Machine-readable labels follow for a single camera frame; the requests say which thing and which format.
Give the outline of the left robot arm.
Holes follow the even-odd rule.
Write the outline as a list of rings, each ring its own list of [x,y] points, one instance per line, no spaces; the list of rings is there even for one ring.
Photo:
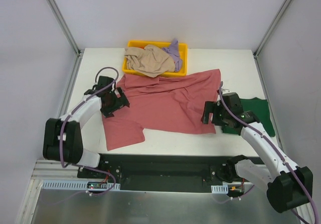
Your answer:
[[[43,157],[65,164],[88,166],[94,178],[105,175],[106,166],[100,162],[100,154],[86,150],[83,146],[81,129],[97,112],[105,118],[114,112],[129,107],[129,101],[115,79],[99,76],[98,82],[87,90],[81,101],[69,113],[45,124]]]

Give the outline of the green t shirt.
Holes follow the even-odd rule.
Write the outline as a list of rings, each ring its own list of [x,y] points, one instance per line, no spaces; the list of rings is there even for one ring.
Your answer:
[[[270,111],[266,99],[257,97],[251,99],[241,98],[240,103],[244,111],[252,111],[258,117],[270,137],[275,137],[276,134],[270,119]]]

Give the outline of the pink t shirt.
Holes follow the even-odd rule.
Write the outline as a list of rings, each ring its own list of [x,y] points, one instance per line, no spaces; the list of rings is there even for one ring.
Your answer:
[[[218,69],[184,77],[125,74],[117,83],[130,106],[102,123],[108,151],[145,141],[144,129],[183,134],[214,134],[201,122],[205,102],[216,101],[221,83]]]

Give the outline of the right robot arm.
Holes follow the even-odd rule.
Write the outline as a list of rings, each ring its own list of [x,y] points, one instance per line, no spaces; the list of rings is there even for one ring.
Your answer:
[[[238,94],[226,93],[219,101],[206,101],[202,123],[213,123],[234,129],[258,154],[266,170],[248,157],[239,155],[227,160],[217,171],[225,182],[244,178],[266,193],[270,205],[278,213],[311,202],[313,174],[299,167],[272,141],[262,122],[251,111],[245,111]]]

